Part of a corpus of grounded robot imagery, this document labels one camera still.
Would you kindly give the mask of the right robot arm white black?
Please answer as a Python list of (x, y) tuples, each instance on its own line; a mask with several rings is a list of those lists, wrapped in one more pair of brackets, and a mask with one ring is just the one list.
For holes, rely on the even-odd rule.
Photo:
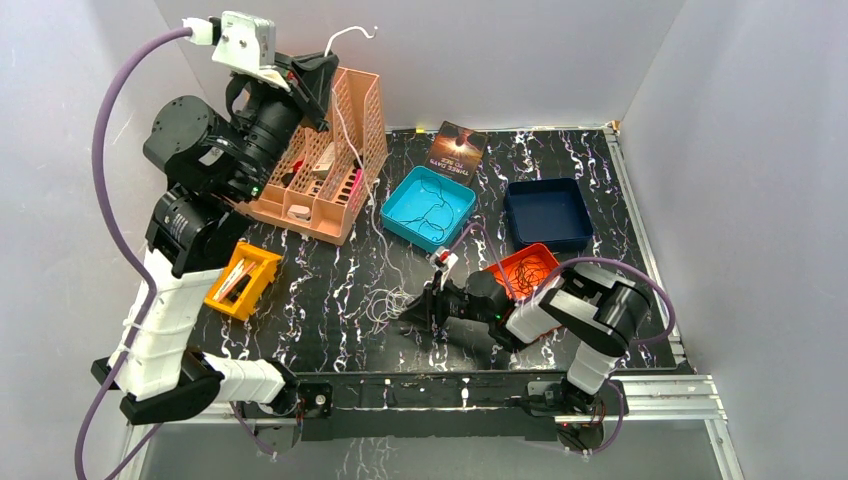
[(635, 283), (578, 262), (523, 299), (511, 297), (491, 271), (470, 274), (462, 287), (436, 273), (399, 317), (432, 331), (451, 319), (479, 322), (512, 352), (564, 329), (579, 341), (564, 378), (556, 386), (529, 388), (517, 403), (534, 414), (593, 414), (603, 399), (604, 382), (629, 351), (650, 310), (647, 294)]

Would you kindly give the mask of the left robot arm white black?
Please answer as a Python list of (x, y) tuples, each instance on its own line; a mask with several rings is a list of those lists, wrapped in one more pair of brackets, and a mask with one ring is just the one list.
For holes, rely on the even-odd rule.
[(296, 376), (272, 359), (233, 360), (189, 343), (204, 300), (246, 229), (238, 205), (262, 193), (294, 135), (324, 132), (335, 54), (290, 57), (275, 65), (292, 84), (273, 87), (234, 74), (226, 89), (240, 109), (218, 113), (191, 95), (166, 103), (144, 142), (144, 156), (167, 179), (146, 232), (145, 283), (118, 349), (92, 366), (95, 378), (123, 393), (134, 425), (187, 420), (221, 402), (262, 404), (275, 416), (300, 402)]

